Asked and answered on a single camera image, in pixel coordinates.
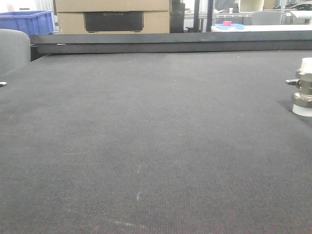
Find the blue plastic crate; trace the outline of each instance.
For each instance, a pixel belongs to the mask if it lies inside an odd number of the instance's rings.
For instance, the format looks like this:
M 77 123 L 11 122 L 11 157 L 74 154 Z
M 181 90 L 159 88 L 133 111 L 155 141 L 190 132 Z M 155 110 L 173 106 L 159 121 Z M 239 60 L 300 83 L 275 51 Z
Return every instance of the blue plastic crate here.
M 52 11 L 13 11 L 0 13 L 0 28 L 19 30 L 27 35 L 53 32 Z
M 231 26 L 223 26 L 222 23 L 217 23 L 217 24 L 215 24 L 215 26 L 219 29 L 224 29 L 224 30 L 227 30 L 230 28 L 236 28 L 236 29 L 244 29 L 245 28 L 245 25 L 239 24 L 239 23 L 232 23 Z

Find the chair backrest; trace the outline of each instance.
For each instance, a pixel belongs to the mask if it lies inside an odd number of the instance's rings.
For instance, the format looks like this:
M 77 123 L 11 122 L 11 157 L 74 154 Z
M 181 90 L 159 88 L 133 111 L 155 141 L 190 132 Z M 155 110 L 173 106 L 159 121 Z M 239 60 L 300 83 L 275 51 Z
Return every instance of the chair backrest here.
M 282 22 L 279 11 L 255 11 L 252 15 L 253 25 L 277 25 Z
M 30 62 L 30 39 L 27 34 L 0 29 L 0 75 Z

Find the white cap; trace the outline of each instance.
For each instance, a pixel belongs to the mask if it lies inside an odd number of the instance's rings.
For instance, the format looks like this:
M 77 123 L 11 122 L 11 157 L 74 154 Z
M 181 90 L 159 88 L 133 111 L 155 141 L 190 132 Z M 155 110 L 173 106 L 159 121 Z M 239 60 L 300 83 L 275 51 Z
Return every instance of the white cap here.
M 292 112 L 299 116 L 312 117 L 312 108 L 293 105 Z
M 312 74 L 312 58 L 303 58 L 301 64 L 301 71 Z

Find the metal fitting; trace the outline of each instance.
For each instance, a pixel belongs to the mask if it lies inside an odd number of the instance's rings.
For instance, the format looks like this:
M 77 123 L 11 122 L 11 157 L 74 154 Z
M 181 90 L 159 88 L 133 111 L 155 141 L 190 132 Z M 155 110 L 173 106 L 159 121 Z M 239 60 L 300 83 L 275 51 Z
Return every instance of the metal fitting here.
M 0 88 L 6 86 L 7 83 L 6 82 L 0 82 Z
M 288 85 L 295 85 L 301 90 L 300 93 L 295 93 L 292 96 L 293 103 L 297 106 L 312 108 L 312 74 L 304 73 L 298 69 L 296 78 L 298 79 L 286 80 Z

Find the black label on box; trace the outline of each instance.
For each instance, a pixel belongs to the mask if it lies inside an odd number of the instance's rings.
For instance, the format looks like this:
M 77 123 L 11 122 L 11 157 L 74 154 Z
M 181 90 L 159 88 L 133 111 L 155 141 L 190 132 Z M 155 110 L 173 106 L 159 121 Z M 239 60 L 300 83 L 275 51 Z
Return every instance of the black label on box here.
M 143 12 L 84 12 L 87 32 L 135 31 L 143 30 Z

